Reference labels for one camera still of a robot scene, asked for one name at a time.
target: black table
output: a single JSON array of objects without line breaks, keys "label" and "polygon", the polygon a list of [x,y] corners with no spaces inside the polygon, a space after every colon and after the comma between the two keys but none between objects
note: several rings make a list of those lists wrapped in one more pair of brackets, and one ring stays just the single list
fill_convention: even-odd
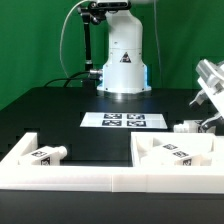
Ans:
[{"label": "black table", "polygon": [[[172,131],[183,120],[214,115],[211,103],[197,112],[189,108],[195,94],[155,89],[150,98],[120,102],[84,88],[33,88],[0,111],[0,156],[35,131],[39,147],[67,147],[62,165],[132,166],[132,131]],[[85,112],[162,113],[168,129],[84,128]],[[217,135],[224,135],[223,127]],[[1,223],[210,224],[223,223],[223,218],[223,195],[0,191]]]}]

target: printed marker sheet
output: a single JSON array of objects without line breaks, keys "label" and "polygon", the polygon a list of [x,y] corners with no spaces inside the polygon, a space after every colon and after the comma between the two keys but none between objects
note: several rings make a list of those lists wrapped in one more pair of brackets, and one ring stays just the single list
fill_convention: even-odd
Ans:
[{"label": "printed marker sheet", "polygon": [[87,112],[80,127],[167,129],[162,114]]}]

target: label sticker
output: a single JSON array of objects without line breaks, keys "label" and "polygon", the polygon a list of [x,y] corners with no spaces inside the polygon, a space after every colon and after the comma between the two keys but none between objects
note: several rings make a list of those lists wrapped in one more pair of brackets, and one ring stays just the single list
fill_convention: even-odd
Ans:
[{"label": "label sticker", "polygon": [[36,156],[36,157],[42,157],[42,156],[44,156],[46,154],[47,154],[46,152],[38,151],[38,152],[35,152],[35,153],[31,154],[31,155],[32,156]]},{"label": "label sticker", "polygon": [[183,161],[183,166],[191,166],[192,159],[186,159]]},{"label": "label sticker", "polygon": [[116,120],[103,120],[103,126],[121,126],[121,121]]},{"label": "label sticker", "polygon": [[189,156],[186,152],[182,152],[182,151],[174,152],[173,155],[178,156],[180,158]]},{"label": "label sticker", "polygon": [[146,127],[145,121],[128,121],[127,122],[128,127]]},{"label": "label sticker", "polygon": [[145,120],[144,114],[128,114],[128,119],[135,119],[135,120]]},{"label": "label sticker", "polygon": [[47,158],[41,160],[41,166],[50,166],[50,165],[51,165],[50,157],[47,157]]},{"label": "label sticker", "polygon": [[174,150],[174,149],[178,148],[177,146],[172,145],[172,144],[164,145],[163,147],[166,149],[169,149],[169,150]]},{"label": "label sticker", "polygon": [[122,114],[104,114],[105,119],[122,119]]},{"label": "label sticker", "polygon": [[127,52],[126,52],[126,53],[124,54],[124,56],[121,58],[120,62],[123,62],[123,63],[131,63],[131,60],[130,60],[130,58],[129,58]]}]

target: green wall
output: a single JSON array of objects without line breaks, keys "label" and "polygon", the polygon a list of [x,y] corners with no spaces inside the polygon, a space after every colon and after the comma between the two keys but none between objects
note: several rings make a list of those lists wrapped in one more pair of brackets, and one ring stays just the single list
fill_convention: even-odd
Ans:
[{"label": "green wall", "polygon": [[[77,0],[1,0],[0,109],[32,87],[65,77],[59,60],[64,19]],[[223,0],[159,0],[157,24],[163,87],[198,88],[195,67],[201,58],[224,59]],[[161,78],[154,32],[153,4],[134,6],[132,13],[144,26],[143,61],[151,71],[151,85]],[[107,59],[107,24],[92,27],[93,62]],[[69,74],[84,70],[82,21],[69,20],[63,57]]]}]

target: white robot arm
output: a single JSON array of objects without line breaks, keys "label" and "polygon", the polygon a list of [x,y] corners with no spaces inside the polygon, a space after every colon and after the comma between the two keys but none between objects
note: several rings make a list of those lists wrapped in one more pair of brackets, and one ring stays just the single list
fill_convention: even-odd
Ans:
[{"label": "white robot arm", "polygon": [[196,71],[200,75],[198,83],[202,90],[190,103],[190,107],[197,109],[209,98],[218,110],[214,117],[201,122],[201,131],[206,132],[212,126],[224,124],[224,63],[216,65],[204,59],[198,63]]},{"label": "white robot arm", "polygon": [[132,99],[151,94],[147,67],[142,62],[143,27],[129,11],[131,2],[145,4],[152,0],[96,0],[90,4],[93,14],[105,12],[109,25],[109,56],[102,69],[98,95]]}]

